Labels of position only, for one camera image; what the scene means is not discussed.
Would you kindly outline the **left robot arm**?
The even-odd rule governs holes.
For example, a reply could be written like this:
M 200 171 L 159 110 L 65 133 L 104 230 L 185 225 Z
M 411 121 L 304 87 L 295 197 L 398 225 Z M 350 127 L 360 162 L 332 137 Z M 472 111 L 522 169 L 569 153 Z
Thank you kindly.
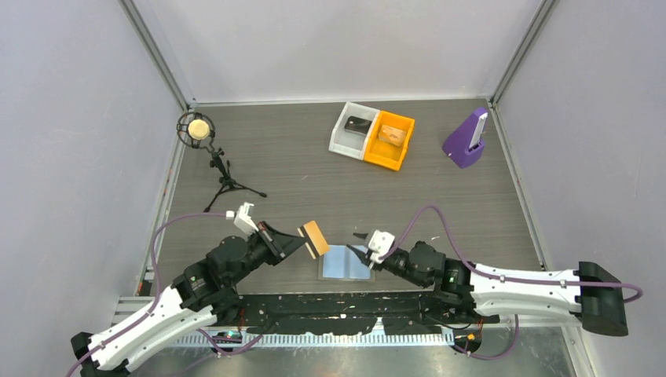
M 261 221 L 247 237 L 227 236 L 174 278 L 144 308 L 97 334 L 71 339 L 82 376 L 128 376 L 170 342 L 213 324 L 230 325 L 243 304 L 236 286 L 260 266 L 277 265 L 309 242 Z

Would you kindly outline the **orange magnetic stripe credit card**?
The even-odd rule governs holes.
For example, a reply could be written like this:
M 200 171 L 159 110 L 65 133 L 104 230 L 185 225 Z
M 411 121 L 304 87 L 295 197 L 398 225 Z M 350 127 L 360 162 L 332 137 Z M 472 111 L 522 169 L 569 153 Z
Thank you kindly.
M 298 234 L 306 240 L 305 246 L 312 259 L 321 258 L 330 251 L 331 247 L 316 221 L 309 221 L 300 226 Z

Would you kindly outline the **beige card holder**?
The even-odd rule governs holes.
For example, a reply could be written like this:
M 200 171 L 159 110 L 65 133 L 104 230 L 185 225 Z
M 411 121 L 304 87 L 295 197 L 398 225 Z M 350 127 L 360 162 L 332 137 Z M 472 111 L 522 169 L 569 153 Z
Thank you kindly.
M 374 281 L 374 273 L 346 245 L 331 245 L 319 261 L 319 280 Z

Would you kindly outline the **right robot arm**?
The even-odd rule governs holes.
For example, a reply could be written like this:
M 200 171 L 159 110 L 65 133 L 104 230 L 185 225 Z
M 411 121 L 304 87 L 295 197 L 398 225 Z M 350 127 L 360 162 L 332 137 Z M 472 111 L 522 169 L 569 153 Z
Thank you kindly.
M 395 238 L 388 232 L 376 230 L 360 238 L 364 246 L 350 248 L 360 263 L 430 289 L 459 322 L 514 314 L 572 316 L 596 335 L 628 335 L 620 281 L 595 262 L 561 271 L 499 269 L 449 258 L 423 241 L 410 251 L 390 253 Z

